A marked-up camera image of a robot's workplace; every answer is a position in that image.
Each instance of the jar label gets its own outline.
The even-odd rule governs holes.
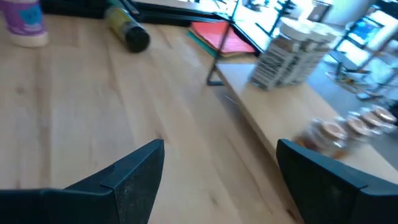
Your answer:
[[[274,87],[292,56],[292,53],[275,44],[270,44],[267,51],[259,58],[252,75],[253,79],[266,86],[267,89]]]
[[[14,3],[1,1],[9,32],[16,35],[40,35],[45,33],[39,2]]]

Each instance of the metal stand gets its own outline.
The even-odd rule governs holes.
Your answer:
[[[228,17],[228,20],[227,20],[228,21],[228,25],[226,26],[226,29],[225,29],[224,34],[223,34],[223,38],[221,39],[220,45],[217,48],[217,52],[216,52],[216,55],[214,57],[213,64],[211,65],[210,71],[209,71],[209,73],[207,75],[207,78],[206,78],[206,84],[208,86],[221,86],[221,85],[223,85],[222,81],[212,81],[211,79],[213,78],[213,72],[216,70],[216,65],[218,63],[218,60],[221,57],[221,50],[223,49],[224,44],[226,42],[226,39],[228,37],[229,28],[231,28],[231,26],[234,24],[234,17],[235,17],[235,13],[236,13],[236,11],[237,11],[237,9],[239,7],[239,2],[240,2],[240,0],[238,0],[236,2],[234,11],[232,12],[232,15]],[[285,13],[287,7],[289,6],[290,2],[291,2],[291,0],[286,0],[285,3],[282,5],[282,9],[278,13],[277,19],[275,20],[275,23],[272,26],[272,29],[270,30],[270,32],[266,32],[266,34],[269,37],[272,37],[272,33],[274,32],[276,26],[278,25],[278,23],[280,21],[280,18],[284,15],[284,13]]]

